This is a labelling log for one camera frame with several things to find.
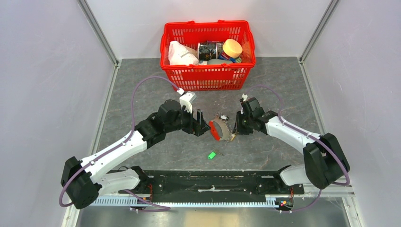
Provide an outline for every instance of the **white wall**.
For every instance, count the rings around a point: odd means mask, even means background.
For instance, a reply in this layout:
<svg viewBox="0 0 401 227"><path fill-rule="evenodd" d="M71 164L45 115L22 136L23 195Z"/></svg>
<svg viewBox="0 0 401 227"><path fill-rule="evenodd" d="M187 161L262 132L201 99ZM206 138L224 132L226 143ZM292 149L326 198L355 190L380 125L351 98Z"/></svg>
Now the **white wall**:
<svg viewBox="0 0 401 227"><path fill-rule="evenodd" d="M113 66L75 0L0 5L0 226L57 227L64 162L89 153Z"/></svg>
<svg viewBox="0 0 401 227"><path fill-rule="evenodd" d="M401 2L340 1L306 60L366 226L399 226Z"/></svg>
<svg viewBox="0 0 401 227"><path fill-rule="evenodd" d="M118 58L159 58L164 24L248 20L257 56L300 56L330 0L87 0Z"/></svg>

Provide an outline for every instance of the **red basket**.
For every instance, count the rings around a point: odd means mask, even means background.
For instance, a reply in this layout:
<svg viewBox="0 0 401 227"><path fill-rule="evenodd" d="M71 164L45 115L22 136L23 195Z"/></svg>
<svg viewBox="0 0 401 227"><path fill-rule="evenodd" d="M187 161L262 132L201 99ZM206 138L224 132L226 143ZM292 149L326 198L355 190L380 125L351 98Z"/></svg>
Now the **red basket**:
<svg viewBox="0 0 401 227"><path fill-rule="evenodd" d="M198 43L206 41L237 40L242 48L242 63L221 65L170 65L168 48L170 41L195 50ZM215 23L167 23L160 43L160 67L173 83L184 90L232 90L241 89L251 68L256 64L255 43L247 21Z"/></svg>

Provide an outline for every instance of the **white arm segment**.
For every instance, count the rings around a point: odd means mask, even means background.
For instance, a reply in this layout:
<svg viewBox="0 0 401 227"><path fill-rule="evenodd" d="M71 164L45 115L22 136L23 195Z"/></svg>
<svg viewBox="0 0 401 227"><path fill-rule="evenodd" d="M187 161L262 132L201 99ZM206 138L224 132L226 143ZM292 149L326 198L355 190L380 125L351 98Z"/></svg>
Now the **white arm segment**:
<svg viewBox="0 0 401 227"><path fill-rule="evenodd" d="M111 148L117 146L118 144L122 143L127 136L121 138L117 142L113 143L112 145L106 147L105 149L99 151L96 154L93 154L89 157L85 157L82 159L81 165L84 166L87 163L91 162L97 156L105 153L106 151L110 150ZM123 143L123 146L117 148L115 151L111 152L110 154L104 156L103 158L99 159L97 162L93 163L91 166L86 168L87 173L91 173L90 179L93 183L100 183L101 177L106 175L111 169L119 165L124 160L128 159L129 157L136 155L144 150L147 149L147 144L145 141L142 140L143 136L135 131L132 135L131 139L127 143Z"/></svg>
<svg viewBox="0 0 401 227"><path fill-rule="evenodd" d="M185 106L185 111L188 113L192 113L192 102L196 99L196 94L188 91L184 95L180 97L180 105L181 107Z"/></svg>
<svg viewBox="0 0 401 227"><path fill-rule="evenodd" d="M317 133L309 132L294 124L291 125L308 133L308 135L312 135L316 138L320 137L320 135ZM305 136L285 126L283 123L280 122L279 117L273 117L272 119L270 119L269 122L266 124L266 129L268 135L284 141L285 143L295 148L297 151L301 152L301 154L304 154L303 149L307 143L315 142L308 136ZM283 182L288 186L301 183L310 183L310 180L306 176L305 165L290 166L280 173L280 177Z"/></svg>
<svg viewBox="0 0 401 227"><path fill-rule="evenodd" d="M281 171L280 177L283 182L288 185L311 183L306 176L305 165L290 166L287 169Z"/></svg>
<svg viewBox="0 0 401 227"><path fill-rule="evenodd" d="M125 171L104 175L100 178L98 184L102 186L99 190L100 196L118 192L119 190L134 189L139 184L139 176L134 170L127 169Z"/></svg>
<svg viewBox="0 0 401 227"><path fill-rule="evenodd" d="M317 133L312 133L302 128L299 129L309 133L309 135L313 135L316 138L320 137L320 135ZM284 141L285 143L295 148L297 151L301 152L301 154L304 154L303 148L306 146L307 143L314 142L313 139L306 137L305 135L285 126L283 123L280 122L279 117L271 118L269 122L266 123L266 130L269 136L273 136Z"/></svg>

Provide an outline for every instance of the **cable clip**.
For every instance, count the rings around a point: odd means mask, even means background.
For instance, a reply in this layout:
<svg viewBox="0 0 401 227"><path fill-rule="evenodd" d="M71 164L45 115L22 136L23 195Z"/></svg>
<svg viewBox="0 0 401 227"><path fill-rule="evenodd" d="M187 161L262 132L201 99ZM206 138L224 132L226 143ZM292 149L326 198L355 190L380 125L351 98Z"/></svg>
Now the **cable clip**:
<svg viewBox="0 0 401 227"><path fill-rule="evenodd" d="M244 101L246 101L246 100L248 100L248 95L246 95L246 94L242 94L242 97L241 97Z"/></svg>
<svg viewBox="0 0 401 227"><path fill-rule="evenodd" d="M183 95L185 91L184 91L184 89L180 88L180 89L177 90L177 92L178 92L180 95Z"/></svg>

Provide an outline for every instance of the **white plastic bag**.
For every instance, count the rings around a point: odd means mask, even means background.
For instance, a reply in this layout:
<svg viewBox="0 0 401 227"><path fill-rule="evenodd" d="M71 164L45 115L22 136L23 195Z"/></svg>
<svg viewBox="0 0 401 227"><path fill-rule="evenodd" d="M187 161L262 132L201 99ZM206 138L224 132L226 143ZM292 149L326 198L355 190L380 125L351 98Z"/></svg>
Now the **white plastic bag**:
<svg viewBox="0 0 401 227"><path fill-rule="evenodd" d="M195 52L195 50L177 41L171 41L168 49L170 65L197 65L199 60L192 52Z"/></svg>

